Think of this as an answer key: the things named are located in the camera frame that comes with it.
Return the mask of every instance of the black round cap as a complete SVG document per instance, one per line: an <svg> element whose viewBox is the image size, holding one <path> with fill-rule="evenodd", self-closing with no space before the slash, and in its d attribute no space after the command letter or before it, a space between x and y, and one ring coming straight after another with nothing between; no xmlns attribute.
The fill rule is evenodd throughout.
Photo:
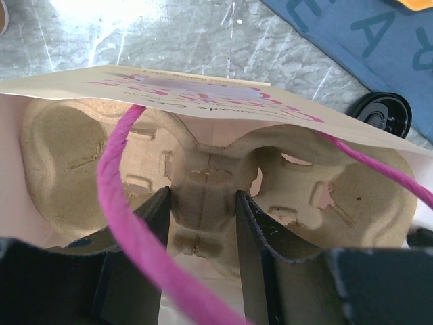
<svg viewBox="0 0 433 325"><path fill-rule="evenodd" d="M403 139L412 123L409 103L396 93L369 93L353 106L350 115Z"/></svg>

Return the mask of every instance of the yellow object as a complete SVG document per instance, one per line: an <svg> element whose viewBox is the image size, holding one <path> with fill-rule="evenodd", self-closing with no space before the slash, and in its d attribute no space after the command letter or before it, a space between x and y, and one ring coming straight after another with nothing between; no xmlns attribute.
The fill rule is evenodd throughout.
<svg viewBox="0 0 433 325"><path fill-rule="evenodd" d="M428 8L433 8L433 0L398 0L403 5L413 11L420 11Z"/></svg>

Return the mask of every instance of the twisted pink cord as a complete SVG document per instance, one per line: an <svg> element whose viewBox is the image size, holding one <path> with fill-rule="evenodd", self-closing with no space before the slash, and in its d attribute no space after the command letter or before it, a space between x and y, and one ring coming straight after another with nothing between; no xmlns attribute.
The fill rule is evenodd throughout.
<svg viewBox="0 0 433 325"><path fill-rule="evenodd" d="M431 191L427 190L425 187L419 185L414 179L409 177L408 175L402 173L401 171L394 169L385 165L384 163L372 159L356 150L353 150L351 147L347 146L344 142L340 141L336 137L332 135L328 135L326 133L320 133L323 137L328 139L330 142L336 145L338 149L343 151L349 157L355 159L356 161L364 164L371 169L381 173L389 179L399 183L404 188L412 192L416 197L421 199L424 203L426 203L431 209L433 209L433 194Z"/></svg>
<svg viewBox="0 0 433 325"><path fill-rule="evenodd" d="M99 203L119 246L135 266L159 289L165 290L177 307L203 325L248 324L213 292L183 271L165 247L129 207L120 178L120 161L127 136L145 108L132 105L109 136L97 170ZM401 184L433 209L433 194L409 176L386 166L340 140L321 133L351 158Z"/></svg>

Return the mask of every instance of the gray tabletop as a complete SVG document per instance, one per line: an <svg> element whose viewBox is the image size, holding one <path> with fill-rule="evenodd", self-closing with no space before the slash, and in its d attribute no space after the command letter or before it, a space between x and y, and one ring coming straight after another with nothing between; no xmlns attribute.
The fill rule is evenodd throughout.
<svg viewBox="0 0 433 325"><path fill-rule="evenodd" d="M119 64L266 81L340 112L367 93L259 0L5 2L0 80Z"/></svg>

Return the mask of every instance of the blue mat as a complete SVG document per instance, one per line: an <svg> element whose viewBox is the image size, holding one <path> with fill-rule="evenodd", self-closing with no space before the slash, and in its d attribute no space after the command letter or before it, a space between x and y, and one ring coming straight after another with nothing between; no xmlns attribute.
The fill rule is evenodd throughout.
<svg viewBox="0 0 433 325"><path fill-rule="evenodd" d="M433 142L433 9L397 0L262 0L371 91L405 97Z"/></svg>

